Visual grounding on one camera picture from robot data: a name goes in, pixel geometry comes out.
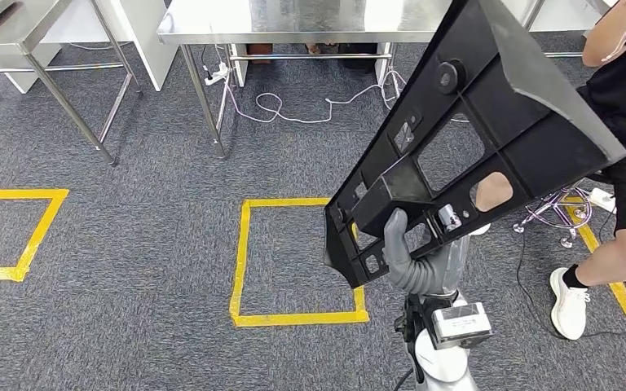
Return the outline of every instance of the white sneaker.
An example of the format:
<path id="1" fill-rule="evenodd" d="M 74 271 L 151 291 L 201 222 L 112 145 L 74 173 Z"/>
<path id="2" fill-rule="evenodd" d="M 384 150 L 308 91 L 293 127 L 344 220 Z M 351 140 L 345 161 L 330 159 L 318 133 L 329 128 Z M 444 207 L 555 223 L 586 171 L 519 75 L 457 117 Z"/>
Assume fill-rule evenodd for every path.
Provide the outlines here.
<path id="1" fill-rule="evenodd" d="M 490 224 L 490 223 L 488 223 L 488 224 L 486 224 L 485 226 L 482 226 L 481 228 L 479 228 L 479 229 L 477 229 L 477 230 L 475 230 L 475 231 L 470 232 L 470 233 L 469 233 L 469 236 L 479 236 L 479 235 L 483 235 L 483 234 L 485 234 L 486 232 L 488 232 L 488 230 L 489 230 L 490 228 L 491 228 L 491 224 Z"/>
<path id="2" fill-rule="evenodd" d="M 567 287 L 562 281 L 566 271 L 566 267 L 561 267 L 550 276 L 551 289 L 558 298 L 551 311 L 551 320 L 562 336 L 568 340 L 578 340 L 587 325 L 589 294 L 587 289 Z"/>

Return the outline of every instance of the chrome stool base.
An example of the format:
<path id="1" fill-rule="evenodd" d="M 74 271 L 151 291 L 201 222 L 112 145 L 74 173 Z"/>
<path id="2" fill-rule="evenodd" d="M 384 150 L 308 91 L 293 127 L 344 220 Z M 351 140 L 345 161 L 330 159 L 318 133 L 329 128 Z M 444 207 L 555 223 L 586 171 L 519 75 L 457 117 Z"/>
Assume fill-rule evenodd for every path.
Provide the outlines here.
<path id="1" fill-rule="evenodd" d="M 560 191 L 551 193 L 541 199 L 540 205 L 536 209 L 527 206 L 529 216 L 521 222 L 514 224 L 512 229 L 522 234 L 524 226 L 532 220 L 543 222 L 547 226 L 561 228 L 568 231 L 568 235 L 560 239 L 560 245 L 564 248 L 572 248 L 572 244 L 577 238 L 577 230 L 589 222 L 592 217 L 592 205 L 589 202 L 589 193 L 580 188 L 584 181 L 580 179 L 570 187 L 564 187 Z M 573 214 L 578 222 L 574 222 L 565 209 L 574 208 Z M 554 211 L 554 216 L 546 217 L 544 214 L 549 209 Z"/>

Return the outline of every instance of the metal table frame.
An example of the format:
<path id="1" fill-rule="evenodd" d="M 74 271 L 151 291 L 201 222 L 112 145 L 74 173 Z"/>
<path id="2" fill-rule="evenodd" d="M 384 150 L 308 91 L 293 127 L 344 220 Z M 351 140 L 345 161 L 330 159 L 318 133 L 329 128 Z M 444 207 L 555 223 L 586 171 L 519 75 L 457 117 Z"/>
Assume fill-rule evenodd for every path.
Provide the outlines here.
<path id="1" fill-rule="evenodd" d="M 527 10 L 527 13 L 522 18 L 522 25 L 527 31 L 531 30 L 531 26 L 534 24 L 536 17 L 539 15 L 541 8 L 544 5 L 545 0 L 535 0 L 532 2 L 530 8 Z M 198 73 L 198 67 L 196 66 L 196 60 L 191 52 L 190 44 L 181 44 L 179 46 L 181 48 L 181 53 L 183 54 L 183 59 L 186 62 L 188 73 L 191 76 L 191 80 L 193 86 L 196 89 L 196 93 L 198 95 L 198 99 L 201 103 L 201 108 L 203 114 L 205 115 L 205 121 L 207 122 L 208 131 L 212 137 L 212 143 L 214 144 L 218 158 L 223 159 L 227 157 L 226 152 L 224 151 L 224 145 L 222 143 L 222 122 L 224 117 L 224 110 L 226 107 L 227 101 L 227 89 L 229 88 L 228 83 L 231 81 L 231 72 L 234 70 L 233 61 L 252 61 L 257 59 L 271 59 L 271 60 L 299 60 L 299 59 L 387 59 L 387 70 L 386 72 L 391 72 L 394 70 L 394 57 L 397 51 L 397 44 L 395 42 L 390 42 L 390 50 L 389 54 L 375 54 L 375 55 L 363 55 L 363 54 L 349 54 L 349 55 L 232 55 L 231 51 L 227 48 L 227 55 L 225 56 L 227 68 L 229 72 L 227 74 L 227 78 L 224 82 L 223 92 L 222 92 L 222 101 L 219 104 L 218 111 L 218 119 L 215 123 L 212 112 L 209 108 L 209 102 L 207 99 L 207 95 L 205 94 L 205 88 L 202 84 L 202 80 L 200 74 Z M 561 52 L 561 53 L 545 53 L 549 58 L 567 58 L 567 57 L 581 57 L 581 53 L 571 53 L 571 52 Z M 392 83 L 395 87 L 396 96 L 399 96 L 401 92 L 399 88 L 399 83 L 397 81 L 397 77 L 394 73 L 392 75 Z"/>
<path id="2" fill-rule="evenodd" d="M 102 14 L 101 9 L 99 8 L 98 0 L 90 0 L 93 9 L 95 10 L 95 14 L 97 19 L 99 20 L 102 28 L 109 39 L 111 46 L 121 61 L 120 63 L 105 63 L 105 64 L 82 64 L 82 65 L 70 65 L 70 66 L 59 66 L 59 67 L 44 67 L 39 61 L 34 57 L 32 51 L 24 44 L 19 43 L 18 47 L 20 48 L 21 54 L 27 60 L 31 68 L 0 68 L 0 73 L 14 73 L 14 72 L 34 72 L 37 76 L 42 80 L 46 88 L 51 92 L 52 95 L 59 102 L 61 107 L 68 113 L 71 120 L 77 125 L 78 129 L 80 129 L 83 136 L 85 136 L 90 143 L 95 147 L 96 150 L 102 155 L 104 160 L 109 163 L 111 166 L 115 166 L 118 163 L 117 157 L 112 156 L 107 148 L 104 147 L 104 141 L 107 138 L 108 132 L 112 127 L 114 119 L 116 118 L 119 107 L 121 106 L 121 101 L 126 96 L 126 91 L 128 90 L 130 83 L 133 82 L 135 84 L 136 91 L 138 94 L 142 94 L 140 89 L 140 84 L 138 83 L 138 79 L 135 77 L 133 70 L 131 69 L 128 59 L 123 54 L 121 47 L 119 46 L 116 38 L 114 37 L 112 30 L 109 28 L 109 25 Z M 78 114 L 77 110 L 70 103 L 64 92 L 59 88 L 59 86 L 54 82 L 54 80 L 49 75 L 49 72 L 61 72 L 61 71 L 84 71 L 91 69 L 106 69 L 106 68 L 124 68 L 126 70 L 126 77 L 121 85 L 121 89 L 119 90 L 117 97 L 112 105 L 112 108 L 107 115 L 106 120 L 104 121 L 104 125 L 102 126 L 102 130 L 99 133 L 99 137 L 95 135 L 95 133 L 90 129 L 85 120 L 82 119 L 80 114 Z"/>

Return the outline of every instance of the black sock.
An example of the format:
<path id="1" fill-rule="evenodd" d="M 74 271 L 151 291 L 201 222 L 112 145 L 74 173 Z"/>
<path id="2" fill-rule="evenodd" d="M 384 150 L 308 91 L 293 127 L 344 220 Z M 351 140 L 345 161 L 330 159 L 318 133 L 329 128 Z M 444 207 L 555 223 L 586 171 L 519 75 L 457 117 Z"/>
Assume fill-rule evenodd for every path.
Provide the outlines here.
<path id="1" fill-rule="evenodd" d="M 577 265 L 570 266 L 570 269 L 567 269 L 564 275 L 562 275 L 562 281 L 567 285 L 568 288 L 589 288 L 584 285 L 577 279 L 577 275 L 575 274 L 575 270 L 577 270 Z"/>

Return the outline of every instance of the yellow tape square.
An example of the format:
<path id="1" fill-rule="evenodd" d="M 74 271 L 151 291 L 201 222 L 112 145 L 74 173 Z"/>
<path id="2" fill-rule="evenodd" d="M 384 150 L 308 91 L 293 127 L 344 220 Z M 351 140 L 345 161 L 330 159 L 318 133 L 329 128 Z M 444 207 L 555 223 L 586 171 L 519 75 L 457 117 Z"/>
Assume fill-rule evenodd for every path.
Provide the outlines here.
<path id="1" fill-rule="evenodd" d="M 578 223 L 581 221 L 575 215 L 575 209 L 573 207 L 569 207 L 569 206 L 567 207 L 567 214 L 570 215 L 573 222 Z M 580 233 L 580 236 L 582 237 L 582 240 L 584 241 L 584 243 L 587 245 L 587 248 L 589 249 L 589 251 L 593 253 L 594 250 L 596 250 L 597 247 L 599 246 L 599 243 L 598 243 L 596 236 L 592 232 L 591 228 L 589 228 L 589 225 L 585 224 L 581 226 L 579 230 L 577 231 Z M 611 287 L 611 291 L 613 292 L 615 299 L 618 301 L 618 304 L 620 304 L 620 308 L 623 309 L 623 312 L 625 313 L 625 316 L 626 316 L 625 284 L 624 283 L 610 283 L 608 284 L 608 286 Z"/>
<path id="2" fill-rule="evenodd" d="M 0 190 L 0 200 L 51 200 L 46 207 L 42 218 L 34 229 L 28 240 L 20 259 L 15 266 L 0 267 L 0 279 L 21 282 L 30 268 L 34 255 L 37 253 L 39 244 L 44 239 L 46 231 L 49 230 L 51 222 L 59 212 L 61 204 L 68 195 L 68 189 L 6 189 Z"/>
<path id="3" fill-rule="evenodd" d="M 346 312 L 325 312 L 305 314 L 265 314 L 241 315 L 241 294 L 244 290 L 246 274 L 246 254 L 250 229 L 251 208 L 284 206 L 325 206 L 329 198 L 286 198 L 271 200 L 244 200 L 241 206 L 239 247 L 236 253 L 234 290 L 229 301 L 229 314 L 237 327 L 293 326 L 302 324 L 358 323 L 369 320 L 366 312 L 364 287 L 354 289 L 355 310 Z"/>

